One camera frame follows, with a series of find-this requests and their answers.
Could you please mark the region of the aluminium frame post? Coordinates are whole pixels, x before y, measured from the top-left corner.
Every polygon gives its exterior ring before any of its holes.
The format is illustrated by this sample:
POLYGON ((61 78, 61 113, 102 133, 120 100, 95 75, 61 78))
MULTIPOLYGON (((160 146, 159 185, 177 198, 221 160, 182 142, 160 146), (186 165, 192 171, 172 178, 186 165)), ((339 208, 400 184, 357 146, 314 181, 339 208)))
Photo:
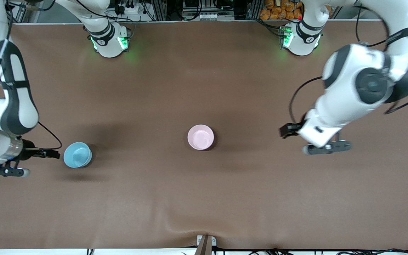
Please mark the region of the aluminium frame post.
POLYGON ((167 0, 151 0, 155 20, 166 21, 167 0))
POLYGON ((246 19, 259 19, 260 12, 264 8, 264 0, 247 0, 246 19))

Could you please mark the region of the white socket strip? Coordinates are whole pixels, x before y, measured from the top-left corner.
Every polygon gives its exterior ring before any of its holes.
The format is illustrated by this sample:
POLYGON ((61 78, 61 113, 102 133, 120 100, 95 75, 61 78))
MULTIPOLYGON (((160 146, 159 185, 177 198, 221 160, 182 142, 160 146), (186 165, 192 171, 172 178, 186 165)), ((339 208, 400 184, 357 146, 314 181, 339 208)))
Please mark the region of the white socket strip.
POLYGON ((219 18, 223 18, 227 15, 224 12, 204 12, 200 13, 183 13, 183 21, 217 21, 219 18))

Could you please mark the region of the brown table mat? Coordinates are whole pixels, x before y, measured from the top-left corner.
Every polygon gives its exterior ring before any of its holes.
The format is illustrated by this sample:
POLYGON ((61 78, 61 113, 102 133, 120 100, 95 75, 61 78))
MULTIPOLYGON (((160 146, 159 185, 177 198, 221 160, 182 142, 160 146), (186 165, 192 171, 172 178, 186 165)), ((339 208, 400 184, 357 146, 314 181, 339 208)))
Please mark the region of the brown table mat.
POLYGON ((353 148, 305 155, 282 139, 295 90, 322 74, 353 22, 308 56, 255 22, 139 24, 101 57, 81 25, 14 25, 40 121, 89 166, 31 158, 0 176, 0 249, 188 247, 408 250, 408 106, 350 123, 353 148), (213 145, 192 148, 204 124, 213 145))

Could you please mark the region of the left gripper grey tube bracket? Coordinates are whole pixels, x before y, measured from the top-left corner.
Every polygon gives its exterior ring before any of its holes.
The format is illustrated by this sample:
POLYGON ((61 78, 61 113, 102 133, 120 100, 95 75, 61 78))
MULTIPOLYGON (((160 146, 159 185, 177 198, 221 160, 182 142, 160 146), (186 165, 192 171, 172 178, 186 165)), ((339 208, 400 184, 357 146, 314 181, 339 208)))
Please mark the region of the left gripper grey tube bracket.
POLYGON ((323 147, 316 147, 308 144, 303 147, 302 151, 305 155, 320 155, 320 154, 334 154, 337 152, 349 151, 352 149, 352 143, 346 140, 329 141, 323 147))

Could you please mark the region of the white power strip black plugs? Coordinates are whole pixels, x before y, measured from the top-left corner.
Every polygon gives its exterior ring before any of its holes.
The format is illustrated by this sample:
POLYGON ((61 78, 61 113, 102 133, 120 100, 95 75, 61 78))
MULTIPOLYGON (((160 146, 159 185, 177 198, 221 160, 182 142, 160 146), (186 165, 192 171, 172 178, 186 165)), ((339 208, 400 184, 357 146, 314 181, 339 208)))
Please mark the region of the white power strip black plugs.
POLYGON ((139 12, 137 0, 114 0, 116 15, 135 15, 139 12))

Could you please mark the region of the light blue bowl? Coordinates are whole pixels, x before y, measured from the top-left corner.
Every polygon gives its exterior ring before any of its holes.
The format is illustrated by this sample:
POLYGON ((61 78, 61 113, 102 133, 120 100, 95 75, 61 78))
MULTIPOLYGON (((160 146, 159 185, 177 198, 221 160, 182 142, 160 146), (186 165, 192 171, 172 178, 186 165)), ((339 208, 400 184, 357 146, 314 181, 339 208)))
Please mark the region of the light blue bowl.
POLYGON ((92 160, 92 150, 84 142, 75 142, 64 151, 63 161, 70 168, 82 168, 92 160))

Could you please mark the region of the pink bowl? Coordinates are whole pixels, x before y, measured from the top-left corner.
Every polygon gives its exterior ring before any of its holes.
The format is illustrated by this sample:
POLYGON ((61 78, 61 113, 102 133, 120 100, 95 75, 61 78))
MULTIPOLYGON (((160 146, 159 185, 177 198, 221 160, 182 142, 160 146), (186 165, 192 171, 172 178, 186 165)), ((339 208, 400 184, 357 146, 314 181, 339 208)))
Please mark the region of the pink bowl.
POLYGON ((204 124, 193 126, 187 134, 188 144, 199 151, 209 149, 214 143, 213 130, 204 124))

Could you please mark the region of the orange packets pile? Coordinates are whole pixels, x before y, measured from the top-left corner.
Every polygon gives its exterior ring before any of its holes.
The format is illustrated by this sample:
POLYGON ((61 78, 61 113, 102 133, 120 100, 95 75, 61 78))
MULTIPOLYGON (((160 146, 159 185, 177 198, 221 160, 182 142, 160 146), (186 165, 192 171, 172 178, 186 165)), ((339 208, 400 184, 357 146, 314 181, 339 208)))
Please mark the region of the orange packets pile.
POLYGON ((259 19, 261 20, 301 20, 304 5, 299 0, 263 0, 259 19))

